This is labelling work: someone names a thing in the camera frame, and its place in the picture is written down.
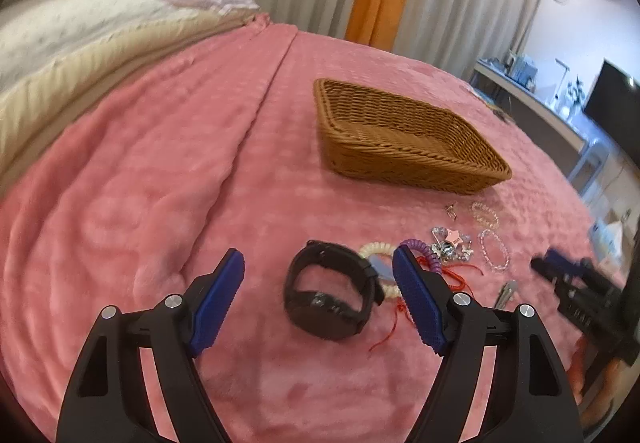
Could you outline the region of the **person's right hand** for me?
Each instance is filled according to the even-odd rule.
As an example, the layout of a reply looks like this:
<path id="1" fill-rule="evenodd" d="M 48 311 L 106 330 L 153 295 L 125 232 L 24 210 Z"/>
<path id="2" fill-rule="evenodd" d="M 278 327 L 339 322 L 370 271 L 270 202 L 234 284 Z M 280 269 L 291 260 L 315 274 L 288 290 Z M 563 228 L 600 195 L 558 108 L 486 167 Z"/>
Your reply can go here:
<path id="1" fill-rule="evenodd" d="M 624 367 L 621 359 L 611 359 L 593 384 L 587 387 L 589 348 L 589 341 L 584 336 L 580 337 L 567 369 L 568 382 L 579 407 L 580 423 L 584 429 L 589 429 L 605 419 L 615 397 L 620 371 Z"/>

